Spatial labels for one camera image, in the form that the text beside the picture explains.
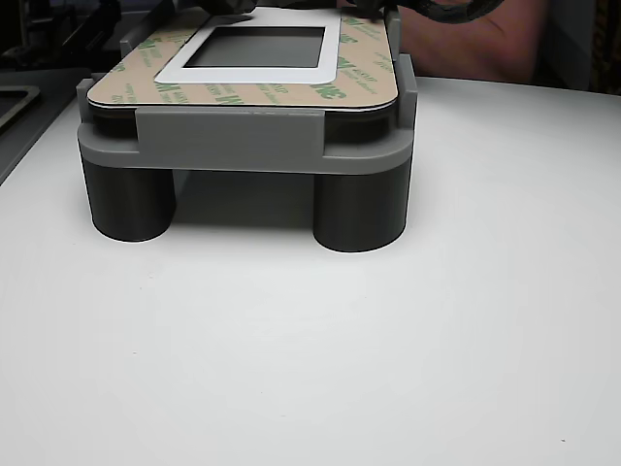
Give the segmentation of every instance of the person's arm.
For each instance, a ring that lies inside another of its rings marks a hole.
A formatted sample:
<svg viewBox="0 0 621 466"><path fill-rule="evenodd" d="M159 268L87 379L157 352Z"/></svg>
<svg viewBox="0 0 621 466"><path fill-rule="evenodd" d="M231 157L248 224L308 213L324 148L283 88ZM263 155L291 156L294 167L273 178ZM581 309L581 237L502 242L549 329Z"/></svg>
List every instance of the person's arm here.
<svg viewBox="0 0 621 466"><path fill-rule="evenodd" d="M439 24L400 8L402 51L411 55L418 75L527 83L536 65L547 3L505 0L486 17L466 24Z"/></svg>

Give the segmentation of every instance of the gray wall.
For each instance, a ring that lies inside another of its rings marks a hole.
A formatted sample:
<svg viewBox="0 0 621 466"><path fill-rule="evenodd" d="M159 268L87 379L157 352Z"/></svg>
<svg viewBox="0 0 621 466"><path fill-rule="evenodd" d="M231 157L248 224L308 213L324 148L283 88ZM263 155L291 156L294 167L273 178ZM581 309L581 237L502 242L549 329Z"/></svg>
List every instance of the gray wall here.
<svg viewBox="0 0 621 466"><path fill-rule="evenodd" d="M587 89L595 0L552 0L543 58L573 89Z"/></svg>

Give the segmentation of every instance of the white frame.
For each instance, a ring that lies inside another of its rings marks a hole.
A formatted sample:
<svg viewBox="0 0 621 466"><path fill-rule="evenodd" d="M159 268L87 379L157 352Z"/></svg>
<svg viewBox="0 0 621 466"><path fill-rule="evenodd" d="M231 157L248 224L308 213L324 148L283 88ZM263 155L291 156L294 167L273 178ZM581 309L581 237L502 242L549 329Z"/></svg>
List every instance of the white frame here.
<svg viewBox="0 0 621 466"><path fill-rule="evenodd" d="M339 39L341 37L341 11L287 10L284 8L256 8L250 19L234 24L220 24L217 18L208 20L179 50L155 77L156 83L206 84L206 83L279 83L324 84L337 77ZM205 67L184 68L189 59L210 37L216 27L320 27L323 40L319 62L315 68L259 68L259 67Z"/></svg>

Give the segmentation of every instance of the dark gray cylinder leg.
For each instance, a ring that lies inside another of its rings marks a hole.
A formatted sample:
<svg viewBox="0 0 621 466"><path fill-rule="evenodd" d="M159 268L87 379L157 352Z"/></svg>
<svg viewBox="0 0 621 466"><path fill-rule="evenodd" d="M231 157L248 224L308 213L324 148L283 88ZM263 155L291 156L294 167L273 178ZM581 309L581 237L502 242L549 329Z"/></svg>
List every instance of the dark gray cylinder leg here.
<svg viewBox="0 0 621 466"><path fill-rule="evenodd" d="M115 240L135 242L164 233L175 213L172 170L101 167L82 159L95 227Z"/></svg>
<svg viewBox="0 0 621 466"><path fill-rule="evenodd" d="M406 228L411 158L372 175L315 175L315 239L330 250L376 250Z"/></svg>

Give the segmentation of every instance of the adhesive sheet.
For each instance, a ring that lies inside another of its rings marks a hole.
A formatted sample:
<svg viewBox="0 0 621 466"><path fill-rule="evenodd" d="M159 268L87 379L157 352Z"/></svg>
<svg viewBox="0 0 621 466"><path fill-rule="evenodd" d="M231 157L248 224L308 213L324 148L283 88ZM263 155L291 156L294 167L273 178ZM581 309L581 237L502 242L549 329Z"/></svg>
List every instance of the adhesive sheet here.
<svg viewBox="0 0 621 466"><path fill-rule="evenodd" d="M367 111L389 105L397 98L383 21L354 17L347 9L342 10L341 17L338 73L330 83L156 83L154 77L207 19L208 15L201 9L177 14L89 90L91 104L105 108L235 105Z"/></svg>

